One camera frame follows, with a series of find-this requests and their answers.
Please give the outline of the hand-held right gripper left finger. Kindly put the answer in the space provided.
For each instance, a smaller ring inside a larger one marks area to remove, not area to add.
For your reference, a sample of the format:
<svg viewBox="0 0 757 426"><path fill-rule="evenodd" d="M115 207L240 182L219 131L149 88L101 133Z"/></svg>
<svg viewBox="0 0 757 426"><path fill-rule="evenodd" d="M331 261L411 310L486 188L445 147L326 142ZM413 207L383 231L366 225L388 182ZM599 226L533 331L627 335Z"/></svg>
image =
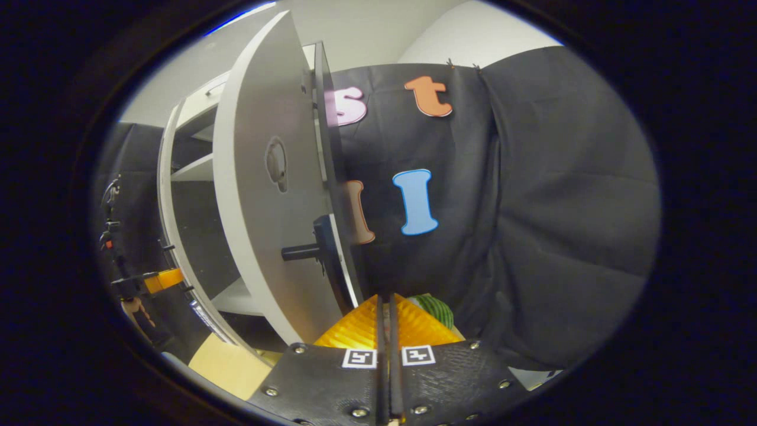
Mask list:
<svg viewBox="0 0 757 426"><path fill-rule="evenodd" d="M389 367L379 295L338 321L337 346L294 343L249 398L259 409L300 425L386 425Z"/></svg>

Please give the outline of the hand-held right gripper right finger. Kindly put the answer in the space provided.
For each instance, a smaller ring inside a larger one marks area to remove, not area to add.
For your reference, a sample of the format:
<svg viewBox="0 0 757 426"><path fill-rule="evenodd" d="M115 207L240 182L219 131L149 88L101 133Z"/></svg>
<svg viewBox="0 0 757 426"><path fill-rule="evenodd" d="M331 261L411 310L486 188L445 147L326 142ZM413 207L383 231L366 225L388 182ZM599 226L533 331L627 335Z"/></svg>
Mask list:
<svg viewBox="0 0 757 426"><path fill-rule="evenodd" d="M483 425L528 391L481 340L459 340L413 302L390 300L389 414L401 425Z"/></svg>

